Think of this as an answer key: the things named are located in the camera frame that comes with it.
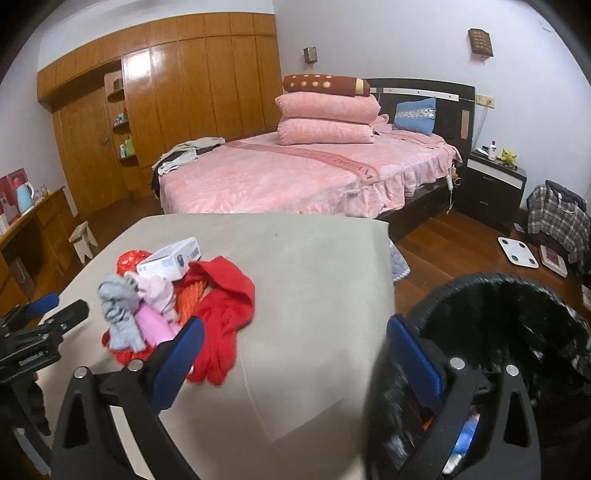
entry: white bathroom scale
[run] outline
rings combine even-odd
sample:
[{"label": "white bathroom scale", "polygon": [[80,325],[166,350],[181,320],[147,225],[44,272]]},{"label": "white bathroom scale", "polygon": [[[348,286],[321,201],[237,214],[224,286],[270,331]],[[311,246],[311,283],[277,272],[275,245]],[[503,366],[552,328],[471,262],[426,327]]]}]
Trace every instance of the white bathroom scale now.
[{"label": "white bathroom scale", "polygon": [[523,242],[500,236],[499,245],[512,264],[518,265],[519,267],[528,268],[540,267],[538,261],[534,258],[530,249],[527,248],[527,245]]}]

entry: wall sconce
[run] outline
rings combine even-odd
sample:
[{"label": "wall sconce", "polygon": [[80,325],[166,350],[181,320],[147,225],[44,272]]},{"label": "wall sconce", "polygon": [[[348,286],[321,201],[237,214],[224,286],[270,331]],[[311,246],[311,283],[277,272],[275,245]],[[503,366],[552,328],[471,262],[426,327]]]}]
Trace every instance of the wall sconce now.
[{"label": "wall sconce", "polygon": [[318,55],[316,54],[316,47],[304,48],[304,62],[308,65],[312,65],[318,61]]},{"label": "wall sconce", "polygon": [[480,28],[471,28],[468,35],[473,54],[480,55],[484,60],[493,56],[491,36],[487,32]]}]

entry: blue kettle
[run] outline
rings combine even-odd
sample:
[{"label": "blue kettle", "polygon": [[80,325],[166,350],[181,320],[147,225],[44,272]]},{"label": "blue kettle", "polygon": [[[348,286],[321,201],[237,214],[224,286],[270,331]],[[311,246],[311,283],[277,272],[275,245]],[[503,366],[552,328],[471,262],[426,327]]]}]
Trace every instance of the blue kettle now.
[{"label": "blue kettle", "polygon": [[17,188],[17,203],[21,214],[33,208],[33,186],[29,182],[21,183],[20,179],[14,180]]}]

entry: beige tablecloth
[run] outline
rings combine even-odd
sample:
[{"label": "beige tablecloth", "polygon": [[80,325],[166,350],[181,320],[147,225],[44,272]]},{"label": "beige tablecloth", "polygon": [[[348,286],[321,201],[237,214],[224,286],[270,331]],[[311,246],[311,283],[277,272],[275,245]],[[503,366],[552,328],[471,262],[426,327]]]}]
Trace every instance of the beige tablecloth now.
[{"label": "beige tablecloth", "polygon": [[62,359],[39,374],[52,431],[75,367],[121,368],[100,344],[108,327],[96,295],[100,280],[127,250],[155,251],[195,236],[204,260],[223,255],[252,279],[256,305],[226,382],[185,382],[161,413],[177,447],[202,480],[363,478],[363,402],[394,311],[387,227],[277,213],[136,223],[60,296],[62,306],[85,299],[90,316],[66,335]]}]

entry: plaid cloth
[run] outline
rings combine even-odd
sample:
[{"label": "plaid cloth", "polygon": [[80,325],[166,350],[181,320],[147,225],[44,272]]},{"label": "plaid cloth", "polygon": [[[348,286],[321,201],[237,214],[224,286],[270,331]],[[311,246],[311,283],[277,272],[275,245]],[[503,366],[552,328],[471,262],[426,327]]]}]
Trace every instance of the plaid cloth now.
[{"label": "plaid cloth", "polygon": [[546,185],[534,189],[527,198],[527,208],[528,233],[550,235],[569,253],[569,262],[583,268],[591,233],[589,216]]}]

